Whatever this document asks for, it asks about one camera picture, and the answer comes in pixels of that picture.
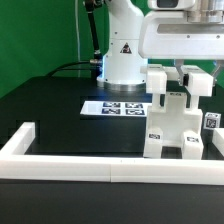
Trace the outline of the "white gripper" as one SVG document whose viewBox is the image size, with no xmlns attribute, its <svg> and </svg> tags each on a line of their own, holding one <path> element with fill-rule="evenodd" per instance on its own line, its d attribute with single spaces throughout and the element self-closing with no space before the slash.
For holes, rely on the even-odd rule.
<svg viewBox="0 0 224 224">
<path fill-rule="evenodd" d="M 187 86 L 184 60 L 217 60 L 213 81 L 224 70 L 224 0 L 148 0 L 139 54 L 148 59 L 175 59 L 179 85 Z"/>
</svg>

